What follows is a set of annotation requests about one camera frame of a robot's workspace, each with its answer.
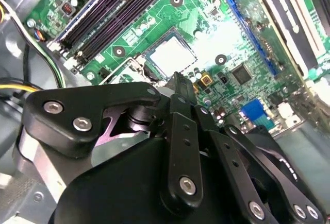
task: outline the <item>white wire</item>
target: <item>white wire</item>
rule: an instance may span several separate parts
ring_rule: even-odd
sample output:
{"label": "white wire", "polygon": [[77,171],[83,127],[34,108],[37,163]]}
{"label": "white wire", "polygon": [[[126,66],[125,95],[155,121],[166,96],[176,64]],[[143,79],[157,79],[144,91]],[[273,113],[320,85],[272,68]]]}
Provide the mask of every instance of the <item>white wire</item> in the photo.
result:
{"label": "white wire", "polygon": [[36,50],[38,50],[39,53],[41,53],[47,59],[49,64],[53,66],[53,69],[55,71],[57,71],[57,74],[60,76],[60,80],[62,82],[63,87],[66,88],[65,79],[64,79],[64,75],[63,75],[62,71],[59,68],[56,67],[55,63],[50,58],[50,56],[48,56],[48,54],[43,50],[43,48],[30,36],[30,34],[27,32],[27,30],[23,26],[21,20],[16,15],[16,12],[10,7],[10,5],[7,4],[4,0],[0,0],[0,2],[3,6],[5,6],[5,8],[7,9],[8,13],[9,13],[9,15],[17,23],[17,25],[21,29],[23,35],[25,36],[25,38],[35,47]]}

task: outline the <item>wire bundle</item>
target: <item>wire bundle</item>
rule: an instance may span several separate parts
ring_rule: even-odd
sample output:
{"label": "wire bundle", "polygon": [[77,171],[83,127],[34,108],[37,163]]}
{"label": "wire bundle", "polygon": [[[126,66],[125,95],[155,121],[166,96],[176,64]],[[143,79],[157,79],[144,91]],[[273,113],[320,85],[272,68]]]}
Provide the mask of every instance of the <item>wire bundle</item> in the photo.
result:
{"label": "wire bundle", "polygon": [[0,5],[0,7],[1,7],[0,8],[0,13],[1,13],[1,9],[3,11],[7,11],[9,13],[11,20],[13,21],[15,27],[19,31],[20,35],[24,38],[26,43],[30,47],[34,48],[37,51],[38,55],[41,56],[41,58],[44,59],[46,64],[50,67],[50,69],[51,69],[51,71],[52,71],[52,73],[55,77],[57,87],[58,88],[65,88],[66,84],[65,84],[64,75],[61,72],[61,70],[58,68],[56,63],[53,61],[53,59],[38,44],[38,42],[36,42],[30,36],[30,34],[27,32],[27,30],[24,28],[23,24],[21,23],[20,19],[16,15],[15,11],[4,0],[0,0],[0,4],[3,6],[3,7],[1,7],[1,5]]}

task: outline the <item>blue connector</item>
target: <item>blue connector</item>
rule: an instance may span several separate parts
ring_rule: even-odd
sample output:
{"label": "blue connector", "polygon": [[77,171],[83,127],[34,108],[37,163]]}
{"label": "blue connector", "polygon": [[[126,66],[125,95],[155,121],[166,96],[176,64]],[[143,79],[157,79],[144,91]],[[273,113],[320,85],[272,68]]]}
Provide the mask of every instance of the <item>blue connector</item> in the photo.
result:
{"label": "blue connector", "polygon": [[263,59],[263,61],[268,66],[270,72],[272,73],[272,75],[276,76],[277,75],[276,66],[271,61],[269,61],[267,59],[267,54],[265,53],[265,51],[261,47],[260,43],[258,42],[257,38],[252,33],[252,31],[249,28],[249,26],[245,23],[245,20],[244,20],[242,14],[240,13],[240,11],[238,10],[235,1],[234,0],[226,0],[226,1],[227,1],[228,5],[230,6],[230,8],[232,9],[232,11],[235,14],[235,16],[237,17],[237,19],[239,20],[239,22],[242,25],[242,27],[244,28],[246,34],[249,36],[250,40],[254,44],[255,48],[259,52],[261,58]]}

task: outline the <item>ram slot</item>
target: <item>ram slot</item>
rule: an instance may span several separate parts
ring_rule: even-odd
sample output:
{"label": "ram slot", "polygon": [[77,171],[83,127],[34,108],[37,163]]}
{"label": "ram slot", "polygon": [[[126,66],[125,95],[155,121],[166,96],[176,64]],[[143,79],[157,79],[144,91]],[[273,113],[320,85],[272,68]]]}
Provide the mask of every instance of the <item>ram slot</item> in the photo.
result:
{"label": "ram slot", "polygon": [[92,60],[101,50],[124,31],[155,0],[129,0],[102,28],[81,47],[80,61]]}
{"label": "ram slot", "polygon": [[72,48],[85,35],[113,11],[122,0],[100,0],[92,10],[82,19],[76,27],[66,35],[61,43],[66,48]]}

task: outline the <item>green circuit board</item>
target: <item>green circuit board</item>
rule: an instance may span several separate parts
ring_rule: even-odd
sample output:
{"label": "green circuit board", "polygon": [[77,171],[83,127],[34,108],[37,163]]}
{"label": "green circuit board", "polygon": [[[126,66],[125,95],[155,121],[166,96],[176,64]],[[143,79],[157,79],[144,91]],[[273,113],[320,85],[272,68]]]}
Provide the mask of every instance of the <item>green circuit board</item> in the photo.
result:
{"label": "green circuit board", "polygon": [[[25,24],[31,29],[41,31],[46,37],[57,37],[66,27],[68,22],[78,13],[88,0],[77,0],[77,6],[71,5],[71,0],[40,0],[34,7],[32,12],[25,20]],[[63,6],[69,4],[68,8],[72,9],[69,14],[64,12]],[[34,22],[34,26],[29,26],[28,23]]]}
{"label": "green circuit board", "polygon": [[315,24],[315,27],[317,31],[319,32],[319,35],[323,41],[326,54],[323,56],[320,56],[317,60],[319,63],[318,69],[310,70],[309,72],[309,79],[311,80],[318,80],[320,77],[324,76],[325,74],[328,74],[330,72],[330,37],[326,35],[321,21],[319,19],[319,16],[315,10],[314,4],[312,0],[304,0],[306,7],[309,11],[309,14],[312,18],[313,23]]}
{"label": "green circuit board", "polygon": [[[300,80],[290,60],[285,59],[287,54],[283,45],[276,40],[274,30],[267,29],[260,34],[260,37],[265,36],[274,40],[274,43],[270,42],[274,46],[273,63],[277,67],[288,65],[283,66],[284,69],[276,77],[270,73],[250,39],[244,34],[226,1],[219,0],[221,3],[219,7],[215,7],[212,1],[183,0],[180,7],[174,7],[171,5],[171,0],[157,0],[140,19],[119,35],[81,73],[85,76],[92,73],[95,76],[91,80],[92,84],[100,84],[104,80],[98,74],[102,68],[112,72],[117,70],[128,57],[134,57],[137,54],[142,54],[147,58],[150,47],[161,44],[162,38],[167,35],[175,35],[179,41],[187,43],[189,50],[196,57],[196,61],[184,69],[183,73],[187,75],[198,67],[212,78],[213,83],[205,88],[195,84],[199,102],[206,105],[205,99],[210,99],[211,105],[208,107],[211,109],[221,107],[226,113],[237,112],[249,101],[258,97],[266,99],[274,92],[282,92],[285,86],[289,87],[289,92],[295,91]],[[262,6],[259,3],[253,5],[259,10],[258,14],[264,16]],[[153,20],[153,25],[150,25],[141,36],[137,36],[137,30],[141,25],[148,24],[151,20]],[[196,31],[202,31],[203,37],[197,39],[194,36]],[[118,47],[125,50],[125,57],[115,56]],[[217,65],[218,55],[225,55],[227,62]],[[178,60],[180,60],[179,55],[168,52],[169,65],[175,64]],[[166,79],[166,76],[160,74],[152,62],[147,61],[147,65],[157,77]],[[120,78],[111,83],[139,80],[132,77],[127,66],[128,64],[124,64],[116,71],[115,75],[120,75]],[[240,84],[233,74],[239,67],[244,67],[251,77],[243,84]],[[226,83],[221,81],[219,73],[226,78]]]}

